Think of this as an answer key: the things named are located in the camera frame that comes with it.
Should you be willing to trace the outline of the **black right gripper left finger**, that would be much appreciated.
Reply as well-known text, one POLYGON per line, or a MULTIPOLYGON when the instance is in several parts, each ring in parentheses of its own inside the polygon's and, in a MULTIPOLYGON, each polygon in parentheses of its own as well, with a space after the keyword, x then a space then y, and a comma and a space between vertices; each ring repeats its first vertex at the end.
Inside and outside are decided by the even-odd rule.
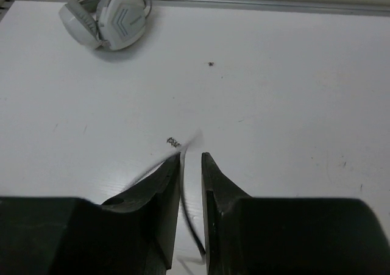
POLYGON ((2 274, 165 274, 172 267, 180 157, 102 204, 1 198, 2 274))

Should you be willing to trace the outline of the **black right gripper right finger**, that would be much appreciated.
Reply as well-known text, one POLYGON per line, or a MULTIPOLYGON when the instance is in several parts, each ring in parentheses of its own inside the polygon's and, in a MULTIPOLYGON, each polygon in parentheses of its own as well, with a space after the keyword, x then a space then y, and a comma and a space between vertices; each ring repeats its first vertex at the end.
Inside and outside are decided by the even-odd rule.
POLYGON ((208 274, 388 274, 379 220, 353 198, 257 198, 205 152, 202 200, 208 274))

